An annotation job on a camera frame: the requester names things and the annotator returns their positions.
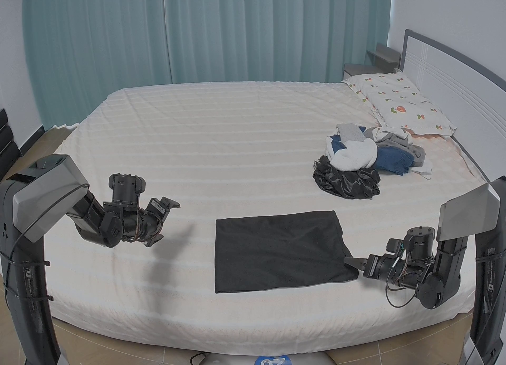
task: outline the curtain fold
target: curtain fold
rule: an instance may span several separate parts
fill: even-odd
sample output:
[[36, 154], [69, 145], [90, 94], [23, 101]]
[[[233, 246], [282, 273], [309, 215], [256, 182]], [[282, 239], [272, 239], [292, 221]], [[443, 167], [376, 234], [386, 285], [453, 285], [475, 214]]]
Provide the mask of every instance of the curtain fold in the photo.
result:
[[386, 44], [390, 0], [165, 0], [174, 83], [335, 82]]
[[23, 0], [26, 58], [46, 129], [128, 87], [320, 81], [386, 44], [390, 0]]
[[23, 0], [23, 29], [45, 129], [115, 90], [172, 83], [163, 0]]

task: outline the pillow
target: pillow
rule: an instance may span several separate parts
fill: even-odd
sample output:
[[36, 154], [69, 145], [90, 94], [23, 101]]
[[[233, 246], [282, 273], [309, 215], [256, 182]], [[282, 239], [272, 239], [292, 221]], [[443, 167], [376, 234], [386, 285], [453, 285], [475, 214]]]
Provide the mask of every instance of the pillow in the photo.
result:
[[455, 127], [402, 72], [362, 74], [344, 83], [372, 110], [383, 127], [408, 128], [414, 134], [451, 136]]

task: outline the blue sticker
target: blue sticker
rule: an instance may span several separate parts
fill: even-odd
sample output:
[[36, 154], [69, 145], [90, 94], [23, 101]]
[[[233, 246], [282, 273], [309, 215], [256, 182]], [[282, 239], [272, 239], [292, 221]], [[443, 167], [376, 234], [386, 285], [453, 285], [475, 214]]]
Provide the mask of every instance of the blue sticker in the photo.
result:
[[289, 356], [259, 356], [255, 365], [292, 365]]

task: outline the wall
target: wall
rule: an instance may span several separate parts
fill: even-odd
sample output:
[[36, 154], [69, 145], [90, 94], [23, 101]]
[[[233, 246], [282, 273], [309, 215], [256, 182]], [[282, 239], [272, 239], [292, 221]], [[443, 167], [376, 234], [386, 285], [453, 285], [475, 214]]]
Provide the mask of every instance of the wall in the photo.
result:
[[412, 29], [462, 52], [506, 79], [506, 0], [392, 0], [389, 46]]
[[21, 147], [42, 126], [28, 75], [22, 0], [0, 0], [0, 106]]

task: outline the fitted sheet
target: fitted sheet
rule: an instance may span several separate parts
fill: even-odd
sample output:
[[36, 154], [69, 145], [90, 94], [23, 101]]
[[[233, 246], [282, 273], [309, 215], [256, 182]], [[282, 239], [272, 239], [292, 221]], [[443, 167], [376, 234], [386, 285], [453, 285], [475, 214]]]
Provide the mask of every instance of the fitted sheet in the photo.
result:
[[[458, 294], [436, 310], [391, 307], [381, 282], [215, 294], [215, 220], [335, 210], [356, 257], [389, 237], [436, 227], [440, 205], [483, 183], [450, 139], [415, 138], [430, 181], [381, 172], [380, 195], [344, 200], [315, 184], [313, 161], [336, 123], [377, 125], [342, 83], [192, 83], [119, 90], [57, 150], [69, 154], [100, 202], [108, 178], [142, 176], [151, 197], [181, 204], [152, 248], [85, 242], [62, 218], [46, 235], [52, 314], [106, 336], [227, 354], [279, 355], [361, 344], [435, 324], [473, 306], [474, 240]], [[391, 300], [405, 302], [411, 291]]]

